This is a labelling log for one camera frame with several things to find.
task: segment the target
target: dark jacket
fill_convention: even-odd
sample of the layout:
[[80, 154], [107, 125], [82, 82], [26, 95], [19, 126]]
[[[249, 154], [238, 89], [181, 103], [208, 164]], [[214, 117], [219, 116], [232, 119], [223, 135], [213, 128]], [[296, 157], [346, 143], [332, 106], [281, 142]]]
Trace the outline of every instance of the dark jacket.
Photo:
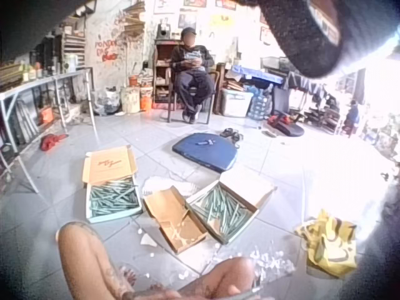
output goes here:
[[204, 46], [194, 46], [193, 48], [186, 48], [185, 46], [176, 46], [172, 50], [171, 65], [175, 72], [187, 70], [181, 64], [182, 61], [187, 59], [201, 58], [202, 65], [197, 68], [199, 71], [208, 72], [209, 68], [214, 65], [214, 60]]

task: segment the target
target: metal table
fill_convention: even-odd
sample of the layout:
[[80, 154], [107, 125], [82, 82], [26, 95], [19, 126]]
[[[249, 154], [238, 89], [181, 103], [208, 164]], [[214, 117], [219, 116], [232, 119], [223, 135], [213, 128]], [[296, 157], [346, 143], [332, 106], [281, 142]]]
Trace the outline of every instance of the metal table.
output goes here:
[[[61, 124], [65, 130], [66, 133], [68, 133], [68, 129], [66, 126], [66, 122], [65, 122], [65, 118], [64, 118], [64, 113], [63, 113], [63, 108], [61, 105], [61, 100], [60, 100], [60, 96], [59, 96], [59, 90], [58, 90], [58, 81], [60, 79], [65, 79], [65, 78], [71, 78], [74, 76], [78, 76], [78, 75], [85, 75], [85, 85], [86, 85], [86, 92], [87, 92], [87, 100], [89, 101], [89, 110], [90, 110], [90, 117], [91, 117], [91, 121], [92, 121], [92, 125], [93, 125], [93, 130], [94, 130], [94, 134], [96, 135], [96, 137], [98, 136], [98, 132], [96, 129], [96, 124], [94, 122], [94, 114], [93, 114], [93, 105], [92, 105], [92, 99], [91, 99], [91, 87], [89, 84], [89, 73], [91, 73], [91, 82], [92, 82], [92, 86], [93, 86], [93, 69], [92, 68], [85, 68], [82, 69], [80, 71], [76, 71], [76, 72], [71, 72], [71, 73], [66, 73], [66, 74], [60, 74], [60, 75], [55, 75], [55, 76], [50, 76], [50, 77], [45, 77], [42, 79], [38, 79], [32, 82], [27, 82], [26, 84], [22, 84], [20, 86], [14, 87], [13, 89], [10, 89], [8, 91], [5, 92], [0, 92], [0, 108], [1, 108], [1, 116], [2, 119], [4, 120], [4, 126], [6, 128], [6, 132], [7, 132], [7, 136], [9, 139], [9, 142], [11, 143], [11, 147], [12, 150], [14, 151], [15, 155], [17, 156], [17, 159], [19, 161], [19, 163], [21, 164], [22, 170], [25, 173], [25, 176], [27, 177], [30, 185], [32, 186], [32, 188], [34, 189], [34, 191], [36, 193], [38, 193], [38, 189], [35, 185], [35, 183], [33, 182], [32, 178], [30, 177], [28, 170], [26, 169], [23, 160], [19, 157], [19, 151], [18, 151], [18, 147], [15, 143], [14, 140], [14, 136], [11, 132], [11, 128], [10, 128], [10, 124], [9, 124], [9, 118], [11, 115], [11, 112], [13, 111], [13, 108], [16, 104], [18, 95], [23, 92], [26, 91], [28, 89], [32, 89], [35, 88], [36, 86], [40, 86], [42, 84], [47, 84], [47, 83], [54, 83], [54, 89], [55, 89], [55, 97], [56, 97], [56, 104], [57, 107], [59, 109], [59, 113], [60, 113], [60, 117], [61, 117]], [[8, 106], [8, 109], [6, 109], [6, 101], [11, 98], [11, 102]], [[5, 162], [5, 160], [3, 161], [3, 163], [5, 164], [5, 167], [7, 169], [8, 172], [10, 172], [10, 168], [7, 165], [7, 163]]]

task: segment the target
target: person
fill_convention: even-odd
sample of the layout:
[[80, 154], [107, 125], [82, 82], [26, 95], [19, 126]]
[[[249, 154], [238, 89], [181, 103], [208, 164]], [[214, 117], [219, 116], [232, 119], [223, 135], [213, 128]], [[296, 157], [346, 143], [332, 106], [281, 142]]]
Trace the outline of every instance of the person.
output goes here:
[[[214, 93], [214, 81], [208, 74], [214, 60], [204, 46], [196, 45], [196, 30], [187, 27], [182, 30], [183, 45], [172, 50], [171, 64], [176, 73], [175, 92], [185, 105], [184, 115], [194, 124], [201, 110], [201, 104]], [[194, 96], [190, 88], [197, 88]]]
[[358, 105], [355, 100], [350, 102], [350, 110], [346, 116], [346, 120], [344, 120], [343, 130], [346, 132], [347, 135], [351, 136], [353, 133], [353, 128], [356, 124], [358, 124], [360, 120]]
[[67, 223], [56, 239], [64, 277], [75, 300], [217, 299], [250, 290], [255, 277], [253, 262], [237, 257], [219, 263], [210, 273], [179, 291], [155, 286], [135, 293], [135, 275], [114, 267], [101, 238], [89, 225]]

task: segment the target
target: yellow cloth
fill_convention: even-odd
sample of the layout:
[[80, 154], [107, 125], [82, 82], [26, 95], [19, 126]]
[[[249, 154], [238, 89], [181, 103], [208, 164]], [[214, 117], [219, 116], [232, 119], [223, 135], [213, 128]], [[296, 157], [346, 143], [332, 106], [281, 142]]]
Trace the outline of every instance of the yellow cloth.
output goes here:
[[356, 225], [330, 216], [325, 210], [295, 233], [307, 241], [308, 259], [329, 274], [342, 277], [356, 268]]

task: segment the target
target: open cardboard box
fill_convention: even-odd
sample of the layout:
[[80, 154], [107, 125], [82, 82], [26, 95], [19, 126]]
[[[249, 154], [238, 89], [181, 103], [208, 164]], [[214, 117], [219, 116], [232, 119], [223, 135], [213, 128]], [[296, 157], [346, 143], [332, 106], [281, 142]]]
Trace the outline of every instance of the open cardboard box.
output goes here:
[[135, 193], [139, 207], [127, 209], [126, 211], [108, 214], [106, 216], [93, 216], [90, 208], [90, 195], [92, 186], [100, 186], [107, 181], [132, 178], [134, 185], [134, 174], [137, 171], [135, 158], [131, 146], [116, 147], [108, 150], [88, 152], [83, 167], [82, 180], [86, 186], [86, 219], [90, 223], [110, 221], [124, 218], [143, 212], [142, 203], [135, 187]]
[[149, 214], [156, 218], [162, 234], [176, 254], [206, 237], [207, 229], [192, 211], [185, 208], [185, 199], [176, 187], [155, 192], [144, 200]]
[[219, 231], [214, 226], [207, 223], [201, 216], [199, 219], [208, 231], [221, 243], [228, 244], [237, 238], [243, 230], [251, 223], [251, 221], [258, 215], [260, 208], [266, 204], [271, 194], [276, 190], [276, 187], [269, 181], [259, 177], [250, 170], [238, 166], [233, 169], [223, 172], [219, 180], [214, 181], [204, 189], [186, 199], [189, 204], [187, 208], [191, 208], [198, 200], [200, 200], [210, 190], [220, 185], [222, 189], [231, 194], [238, 202], [240, 202], [251, 213], [251, 217], [243, 225], [235, 235], [229, 239], [221, 236]]

